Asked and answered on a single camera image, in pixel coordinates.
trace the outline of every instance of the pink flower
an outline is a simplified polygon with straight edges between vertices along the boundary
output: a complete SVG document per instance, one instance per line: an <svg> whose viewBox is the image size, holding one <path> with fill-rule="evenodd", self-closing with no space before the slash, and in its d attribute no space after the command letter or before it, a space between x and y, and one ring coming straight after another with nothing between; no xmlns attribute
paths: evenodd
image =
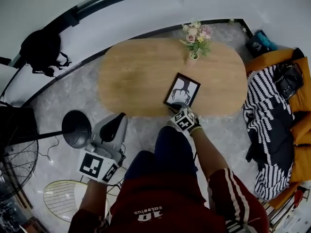
<svg viewBox="0 0 311 233"><path fill-rule="evenodd" d="M205 37L205 36L206 36L206 32L200 33L200 36L201 36L201 37Z"/></svg>
<svg viewBox="0 0 311 233"><path fill-rule="evenodd" d="M205 32L207 35L211 35L213 33L212 28L209 25L206 25L206 24L201 26L200 31L201 32Z"/></svg>
<svg viewBox="0 0 311 233"><path fill-rule="evenodd" d="M195 36L192 34L188 34L186 37L186 40L189 41L190 43L194 43L195 42Z"/></svg>

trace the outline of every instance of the white flower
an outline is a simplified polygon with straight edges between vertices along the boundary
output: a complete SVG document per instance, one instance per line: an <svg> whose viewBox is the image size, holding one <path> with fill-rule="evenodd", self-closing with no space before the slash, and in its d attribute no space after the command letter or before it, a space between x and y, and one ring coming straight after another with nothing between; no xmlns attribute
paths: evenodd
<svg viewBox="0 0 311 233"><path fill-rule="evenodd" d="M201 23L199 21L195 21L191 24L191 27L198 29L201 26Z"/></svg>
<svg viewBox="0 0 311 233"><path fill-rule="evenodd" d="M191 28L188 30L188 33L191 35L196 35L198 33L198 30L196 28Z"/></svg>
<svg viewBox="0 0 311 233"><path fill-rule="evenodd" d="M184 25L183 25L183 31L186 31L186 32L187 32L188 29L189 29L189 26L184 24Z"/></svg>

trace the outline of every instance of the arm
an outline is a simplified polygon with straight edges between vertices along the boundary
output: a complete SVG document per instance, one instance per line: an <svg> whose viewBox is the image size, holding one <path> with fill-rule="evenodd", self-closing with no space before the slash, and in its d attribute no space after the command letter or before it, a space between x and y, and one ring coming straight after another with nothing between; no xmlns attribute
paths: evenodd
<svg viewBox="0 0 311 233"><path fill-rule="evenodd" d="M235 233L248 228L251 232L269 232L265 209L229 169L198 121L191 136L208 182L210 208L225 218L227 230Z"/></svg>
<svg viewBox="0 0 311 233"><path fill-rule="evenodd" d="M98 216L105 216L107 185L89 180L79 210L86 210Z"/></svg>
<svg viewBox="0 0 311 233"><path fill-rule="evenodd" d="M201 128L194 130L191 136L193 137L200 166L206 180L217 170L229 168L223 156L218 152Z"/></svg>
<svg viewBox="0 0 311 233"><path fill-rule="evenodd" d="M95 229L107 227L104 219L106 194L105 184L89 180L80 208L72 218L69 233L94 232Z"/></svg>

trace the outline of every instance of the oval table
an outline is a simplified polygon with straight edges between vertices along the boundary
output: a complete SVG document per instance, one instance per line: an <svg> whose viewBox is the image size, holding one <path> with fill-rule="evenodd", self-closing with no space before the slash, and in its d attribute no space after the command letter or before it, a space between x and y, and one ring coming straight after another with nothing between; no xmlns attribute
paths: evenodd
<svg viewBox="0 0 311 233"><path fill-rule="evenodd" d="M167 116L163 101L176 77L199 82L191 108L201 116L230 115L246 99L247 79L240 56L223 43L211 42L211 52L185 65L189 52L173 38L127 40L104 56L98 78L103 105L128 116Z"/></svg>

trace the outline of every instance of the black fan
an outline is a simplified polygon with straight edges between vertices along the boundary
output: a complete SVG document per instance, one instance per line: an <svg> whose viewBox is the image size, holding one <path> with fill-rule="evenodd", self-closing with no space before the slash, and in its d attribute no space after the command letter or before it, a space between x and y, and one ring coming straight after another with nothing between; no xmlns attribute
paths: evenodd
<svg viewBox="0 0 311 233"><path fill-rule="evenodd" d="M0 201L13 196L30 179L38 158L39 139L62 134L70 146L78 149L85 147L91 136L90 122L80 111L65 115L62 131L38 134L25 115L20 116L20 111L25 109L2 106L0 115L4 113L7 122L0 132Z"/></svg>

